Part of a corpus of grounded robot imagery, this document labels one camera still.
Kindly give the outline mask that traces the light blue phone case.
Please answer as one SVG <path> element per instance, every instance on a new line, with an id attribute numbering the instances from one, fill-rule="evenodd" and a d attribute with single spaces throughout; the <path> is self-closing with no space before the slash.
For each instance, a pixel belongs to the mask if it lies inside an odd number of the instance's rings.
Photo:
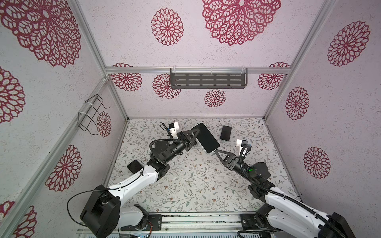
<path id="1" fill-rule="evenodd" d="M 130 172 L 136 174 L 143 169 L 143 165 L 138 160 L 133 160 L 127 165 L 127 168 Z"/>

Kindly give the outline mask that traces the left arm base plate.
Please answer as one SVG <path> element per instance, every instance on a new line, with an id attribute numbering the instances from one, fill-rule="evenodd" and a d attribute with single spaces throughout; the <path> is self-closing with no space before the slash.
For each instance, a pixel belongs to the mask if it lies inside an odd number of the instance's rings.
<path id="1" fill-rule="evenodd" d="M 136 226 L 121 227 L 121 231 L 161 231 L 163 215 L 148 215 Z"/>

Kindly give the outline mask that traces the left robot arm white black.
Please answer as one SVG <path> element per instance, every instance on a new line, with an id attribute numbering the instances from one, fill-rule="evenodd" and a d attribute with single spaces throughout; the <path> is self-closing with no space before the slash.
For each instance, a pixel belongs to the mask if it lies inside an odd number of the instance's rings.
<path id="1" fill-rule="evenodd" d="M 169 162 L 196 143 L 199 129 L 179 132 L 177 138 L 157 139 L 149 144 L 150 160 L 137 173 L 110 187 L 97 186 L 80 219 L 96 237 L 106 238 L 115 229 L 134 227 L 143 230 L 148 225 L 149 213 L 140 205 L 126 209 L 123 205 L 136 193 L 164 177 L 170 169 Z"/>

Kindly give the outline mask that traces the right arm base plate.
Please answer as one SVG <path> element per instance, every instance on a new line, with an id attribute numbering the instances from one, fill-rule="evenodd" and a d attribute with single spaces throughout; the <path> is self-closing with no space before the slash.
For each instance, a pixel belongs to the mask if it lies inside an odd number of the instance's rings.
<path id="1" fill-rule="evenodd" d="M 267 219 L 258 213 L 240 214 L 240 220 L 244 230 L 264 230 L 268 227 Z"/>

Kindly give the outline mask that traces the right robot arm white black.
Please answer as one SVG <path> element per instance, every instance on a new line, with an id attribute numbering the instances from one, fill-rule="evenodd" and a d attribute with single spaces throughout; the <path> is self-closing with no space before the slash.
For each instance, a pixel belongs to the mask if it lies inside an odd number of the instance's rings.
<path id="1" fill-rule="evenodd" d="M 263 206 L 247 222 L 253 222 L 256 233 L 286 232 L 296 238 L 353 238 L 355 235 L 346 219 L 338 213 L 331 215 L 313 209 L 288 196 L 269 181 L 265 162 L 247 165 L 243 154 L 216 150 L 224 167 L 248 180 L 251 195 Z"/>

